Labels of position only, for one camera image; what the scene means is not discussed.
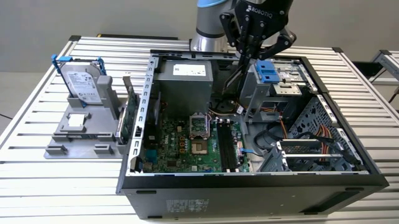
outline gray floor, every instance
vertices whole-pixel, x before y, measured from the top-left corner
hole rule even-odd
[[[13,117],[34,89],[44,73],[0,72],[0,113]],[[9,119],[0,116],[0,133]]]

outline gray wall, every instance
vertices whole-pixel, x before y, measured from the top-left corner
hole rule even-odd
[[[296,45],[341,47],[369,60],[399,49],[399,0],[295,0]],[[189,39],[194,0],[0,0],[0,71],[45,71],[70,35],[161,35]]]

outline motherboard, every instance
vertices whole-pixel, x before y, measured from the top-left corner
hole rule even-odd
[[[164,119],[161,122],[160,143],[157,148],[145,152],[144,172],[181,173],[181,172],[221,172],[228,168],[232,172],[248,172],[246,156],[241,154],[244,148],[238,123],[228,125],[228,135],[222,143],[228,141],[225,148],[220,142],[221,124],[216,120],[206,120],[209,124],[209,137],[192,137],[189,132],[189,120]],[[200,130],[201,121],[193,120],[194,127]]]

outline blue drive bracket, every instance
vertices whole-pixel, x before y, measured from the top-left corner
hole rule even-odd
[[[260,61],[254,63],[254,69],[261,78],[261,83],[279,83],[280,77],[275,71],[275,65],[269,60]]]
[[[58,59],[57,59],[57,55],[53,54],[50,56],[50,62],[57,70],[57,73],[60,74],[62,80],[64,80],[64,83],[65,83],[65,86],[66,86],[66,89],[68,89],[68,92],[69,92],[69,96],[73,97],[73,94],[72,94],[72,91],[66,85],[66,81],[65,81],[65,78],[64,78],[64,75],[62,75],[62,72],[61,72],[61,69],[60,69],[60,66],[58,64],[62,64],[62,63],[66,63],[66,62],[72,62],[72,61],[77,61],[77,62],[81,62],[82,60],[80,59],[76,59],[73,60],[73,58],[70,56],[61,56]],[[93,63],[97,63],[98,64],[98,67],[100,67],[100,71],[101,71],[101,75],[106,75],[106,72],[105,72],[105,66],[104,66],[104,60],[101,59],[101,57],[97,57],[96,60],[90,61],[90,60],[86,60],[86,62],[93,62]],[[86,106],[86,103],[80,101],[81,102],[81,106],[85,107]]]
[[[73,97],[73,95],[72,95],[72,91],[69,90],[69,87],[68,87],[68,85],[66,85],[66,81],[65,81],[64,75],[62,75],[62,73],[61,73],[60,66],[58,66],[57,64],[58,64],[58,63],[70,62],[72,60],[73,60],[73,58],[69,57],[69,56],[61,56],[58,60],[57,60],[57,55],[56,55],[56,54],[53,54],[53,55],[50,56],[50,62],[52,62],[53,66],[54,66],[54,68],[56,68],[56,70],[57,70],[57,73],[60,74],[60,76],[61,76],[61,78],[62,78],[62,80],[64,80],[64,83],[65,83],[65,86],[66,86],[66,89],[68,89],[68,92],[69,92],[69,96],[70,96],[70,97]]]
[[[102,76],[105,76],[105,75],[106,75],[106,72],[105,72],[104,60],[101,59],[100,56],[97,57],[97,62],[98,62],[98,64],[100,64],[101,74],[102,74]]]

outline robotiq logo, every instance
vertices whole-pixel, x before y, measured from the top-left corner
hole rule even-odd
[[[250,12],[250,11],[254,12],[254,13],[257,13],[257,14],[264,15],[264,16],[268,17],[269,19],[273,17],[273,15],[272,15],[270,13],[268,13],[268,12],[260,10],[258,8],[254,8],[254,7],[252,7],[252,6],[248,6],[248,8],[246,8],[246,12]]]

